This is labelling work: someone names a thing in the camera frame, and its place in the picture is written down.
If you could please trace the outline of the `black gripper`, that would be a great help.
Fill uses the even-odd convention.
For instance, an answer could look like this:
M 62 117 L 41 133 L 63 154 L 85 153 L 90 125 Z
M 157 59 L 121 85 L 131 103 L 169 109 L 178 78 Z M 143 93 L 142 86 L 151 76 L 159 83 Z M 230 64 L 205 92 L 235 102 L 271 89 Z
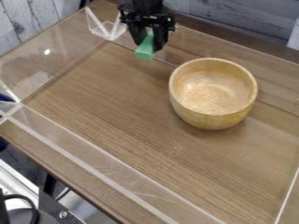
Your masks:
M 135 44 L 139 46 L 143 43 L 146 27 L 153 27 L 154 50 L 161 51 L 169 42 L 169 31 L 174 31 L 177 25 L 174 10 L 165 5 L 165 0 L 127 0 L 118 9 Z

